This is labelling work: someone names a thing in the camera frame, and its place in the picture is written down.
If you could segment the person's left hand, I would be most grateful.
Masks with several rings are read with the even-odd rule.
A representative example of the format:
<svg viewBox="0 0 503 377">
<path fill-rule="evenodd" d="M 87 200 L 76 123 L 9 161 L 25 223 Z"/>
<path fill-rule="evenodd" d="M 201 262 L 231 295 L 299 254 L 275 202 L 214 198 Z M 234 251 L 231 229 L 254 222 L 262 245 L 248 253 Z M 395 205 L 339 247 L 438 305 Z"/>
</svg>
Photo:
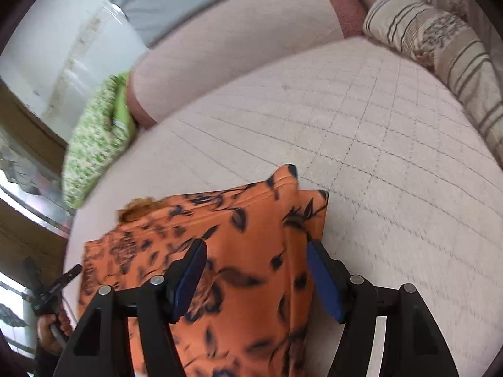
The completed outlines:
<svg viewBox="0 0 503 377">
<path fill-rule="evenodd" d="M 67 312 L 61 308 L 58 315 L 47 314 L 37 319 L 37 338 L 39 345 L 45 349 L 46 352 L 60 355 L 63 351 L 63 347 L 51 331 L 51 325 L 56 322 L 60 323 L 60 330 L 64 335 L 69 337 L 72 334 L 73 326 L 70 318 L 67 316 Z"/>
</svg>

